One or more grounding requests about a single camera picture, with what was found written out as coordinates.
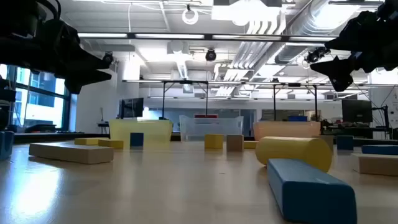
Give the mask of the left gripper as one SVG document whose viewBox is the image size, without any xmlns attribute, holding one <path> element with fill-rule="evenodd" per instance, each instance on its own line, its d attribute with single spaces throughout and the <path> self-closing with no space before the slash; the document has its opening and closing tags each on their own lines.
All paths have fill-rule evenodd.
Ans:
<svg viewBox="0 0 398 224">
<path fill-rule="evenodd" d="M 66 77 L 68 91 L 79 94 L 85 85 L 110 80 L 98 70 L 110 65 L 80 47 L 61 12 L 59 0 L 12 0 L 12 64 Z"/>
</svg>

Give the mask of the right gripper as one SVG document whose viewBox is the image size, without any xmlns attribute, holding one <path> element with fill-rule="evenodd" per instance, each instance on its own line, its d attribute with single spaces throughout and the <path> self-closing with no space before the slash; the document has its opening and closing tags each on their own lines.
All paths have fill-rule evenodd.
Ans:
<svg viewBox="0 0 398 224">
<path fill-rule="evenodd" d="M 391 25 L 392 0 L 385 0 L 376 12 L 359 14 L 350 19 L 339 36 L 325 43 L 325 47 L 335 50 L 364 51 L 364 70 L 370 72 L 377 67 L 392 70 L 392 58 L 389 44 L 392 42 Z M 335 57 L 327 62 L 311 64 L 310 68 L 329 78 L 337 92 L 345 91 L 352 83 L 351 73 L 359 70 L 363 61 L 356 57 L 339 59 Z"/>
</svg>

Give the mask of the long yellow block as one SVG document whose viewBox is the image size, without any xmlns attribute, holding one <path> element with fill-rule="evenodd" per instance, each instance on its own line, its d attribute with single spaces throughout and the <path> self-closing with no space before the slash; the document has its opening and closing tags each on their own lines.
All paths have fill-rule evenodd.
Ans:
<svg viewBox="0 0 398 224">
<path fill-rule="evenodd" d="M 123 149 L 124 148 L 124 142 L 120 140 L 112 140 L 112 139 L 99 139 L 98 140 L 98 145 L 99 146 L 104 146 L 104 147 L 111 147 L 114 149 Z"/>
<path fill-rule="evenodd" d="M 99 144 L 99 140 L 106 140 L 106 138 L 76 138 L 74 140 L 74 144 L 84 146 L 97 146 Z"/>
</svg>

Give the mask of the long wood block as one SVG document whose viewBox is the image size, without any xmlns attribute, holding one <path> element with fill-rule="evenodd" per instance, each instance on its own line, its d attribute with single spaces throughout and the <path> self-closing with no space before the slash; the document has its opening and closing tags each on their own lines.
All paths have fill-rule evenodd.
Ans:
<svg viewBox="0 0 398 224">
<path fill-rule="evenodd" d="M 29 145 L 29 155 L 80 164 L 100 164 L 113 160 L 114 149 L 66 142 L 33 143 Z"/>
</svg>

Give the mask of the blue cube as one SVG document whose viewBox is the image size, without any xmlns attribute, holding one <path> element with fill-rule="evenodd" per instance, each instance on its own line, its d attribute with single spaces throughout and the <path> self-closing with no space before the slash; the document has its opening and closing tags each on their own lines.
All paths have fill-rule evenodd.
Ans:
<svg viewBox="0 0 398 224">
<path fill-rule="evenodd" d="M 352 151 L 354 149 L 353 136 L 337 136 L 336 137 L 337 150 Z"/>
<path fill-rule="evenodd" d="M 131 133 L 130 134 L 130 146 L 131 147 L 142 147 L 144 145 L 144 133 Z"/>
</svg>

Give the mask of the long blue block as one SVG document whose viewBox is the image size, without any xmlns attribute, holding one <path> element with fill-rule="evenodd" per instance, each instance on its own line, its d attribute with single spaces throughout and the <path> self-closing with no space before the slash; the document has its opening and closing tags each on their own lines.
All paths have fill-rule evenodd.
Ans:
<svg viewBox="0 0 398 224">
<path fill-rule="evenodd" d="M 355 192 L 342 180 L 295 159 L 268 160 L 267 178 L 284 220 L 357 224 Z"/>
<path fill-rule="evenodd" d="M 398 145 L 363 145 L 363 154 L 380 154 L 398 156 Z"/>
</svg>

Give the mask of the short wood block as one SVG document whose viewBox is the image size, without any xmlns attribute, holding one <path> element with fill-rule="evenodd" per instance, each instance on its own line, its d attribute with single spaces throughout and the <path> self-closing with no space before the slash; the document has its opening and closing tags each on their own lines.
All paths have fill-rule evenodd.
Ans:
<svg viewBox="0 0 398 224">
<path fill-rule="evenodd" d="M 398 177 L 398 156 L 352 153 L 350 158 L 353 170 L 360 174 Z"/>
</svg>

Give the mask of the yellow cube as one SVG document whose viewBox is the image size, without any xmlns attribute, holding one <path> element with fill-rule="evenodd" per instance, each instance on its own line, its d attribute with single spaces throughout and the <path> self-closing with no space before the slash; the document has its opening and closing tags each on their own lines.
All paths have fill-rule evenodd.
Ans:
<svg viewBox="0 0 398 224">
<path fill-rule="evenodd" d="M 205 135 L 205 149 L 219 150 L 223 148 L 223 138 L 222 134 L 206 134 Z"/>
</svg>

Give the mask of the black computer monitor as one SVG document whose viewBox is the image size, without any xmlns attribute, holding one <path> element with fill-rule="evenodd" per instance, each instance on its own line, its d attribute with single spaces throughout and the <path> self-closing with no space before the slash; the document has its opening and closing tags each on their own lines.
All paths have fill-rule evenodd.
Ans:
<svg viewBox="0 0 398 224">
<path fill-rule="evenodd" d="M 119 117 L 121 119 L 142 117 L 143 111 L 143 98 L 123 99 L 119 101 Z"/>
<path fill-rule="evenodd" d="M 342 115 L 344 122 L 363 122 L 373 121 L 372 103 L 364 100 L 342 100 Z"/>
</svg>

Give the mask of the large window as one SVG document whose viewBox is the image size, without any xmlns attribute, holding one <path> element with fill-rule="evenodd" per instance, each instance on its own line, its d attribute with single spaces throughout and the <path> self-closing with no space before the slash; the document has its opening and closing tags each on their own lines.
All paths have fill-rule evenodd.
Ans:
<svg viewBox="0 0 398 224">
<path fill-rule="evenodd" d="M 68 121 L 70 94 L 65 80 L 47 72 L 34 73 L 28 68 L 0 64 L 0 77 L 16 91 L 9 108 L 8 123 L 18 128 L 38 124 L 63 129 Z"/>
</svg>

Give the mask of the black background stand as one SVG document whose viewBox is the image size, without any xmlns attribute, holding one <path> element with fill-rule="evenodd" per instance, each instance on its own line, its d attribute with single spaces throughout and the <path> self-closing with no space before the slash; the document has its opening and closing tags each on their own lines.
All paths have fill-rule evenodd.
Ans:
<svg viewBox="0 0 398 224">
<path fill-rule="evenodd" d="M 385 137 L 387 139 L 391 139 L 391 128 L 390 128 L 390 123 L 389 123 L 389 112 L 388 112 L 388 106 L 384 105 L 381 107 L 373 107 L 373 111 L 383 111 L 383 118 L 384 118 L 384 124 L 382 126 L 376 126 L 373 128 L 373 131 L 379 131 L 379 132 L 384 132 Z"/>
</svg>

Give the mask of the cluttered background workbench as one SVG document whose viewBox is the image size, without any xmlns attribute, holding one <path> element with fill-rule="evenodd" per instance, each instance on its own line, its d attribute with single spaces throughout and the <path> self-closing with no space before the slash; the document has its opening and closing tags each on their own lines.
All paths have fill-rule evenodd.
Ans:
<svg viewBox="0 0 398 224">
<path fill-rule="evenodd" d="M 398 140 L 398 128 L 370 127 L 368 123 L 322 123 L 320 131 L 324 135 L 353 136 L 365 139 L 374 139 L 374 134 L 381 134 L 383 139 Z"/>
</svg>

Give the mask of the yellow translucent plastic bin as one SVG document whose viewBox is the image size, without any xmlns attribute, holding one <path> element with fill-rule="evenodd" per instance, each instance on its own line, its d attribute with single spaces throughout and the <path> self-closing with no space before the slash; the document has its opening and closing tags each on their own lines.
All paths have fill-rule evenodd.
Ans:
<svg viewBox="0 0 398 224">
<path fill-rule="evenodd" d="M 124 142 L 123 149 L 130 149 L 130 134 L 144 133 L 144 146 L 168 144 L 172 135 L 169 120 L 113 119 L 109 121 L 110 138 Z"/>
</svg>

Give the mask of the orange translucent plastic bin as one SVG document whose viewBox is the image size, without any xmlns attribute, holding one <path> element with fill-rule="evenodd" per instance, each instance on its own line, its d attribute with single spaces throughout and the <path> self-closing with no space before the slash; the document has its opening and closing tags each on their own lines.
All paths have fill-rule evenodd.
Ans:
<svg viewBox="0 0 398 224">
<path fill-rule="evenodd" d="M 254 139 L 266 136 L 310 138 L 320 135 L 320 122 L 316 121 L 259 121 L 254 124 Z"/>
</svg>

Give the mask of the clear plastic bin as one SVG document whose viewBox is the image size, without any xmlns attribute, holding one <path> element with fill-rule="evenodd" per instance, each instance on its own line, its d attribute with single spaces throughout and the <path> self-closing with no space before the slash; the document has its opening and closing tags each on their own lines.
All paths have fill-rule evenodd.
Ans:
<svg viewBox="0 0 398 224">
<path fill-rule="evenodd" d="M 239 135 L 243 133 L 243 117 L 235 118 L 190 118 L 180 116 L 180 139 L 182 142 L 203 141 L 206 134 Z"/>
</svg>

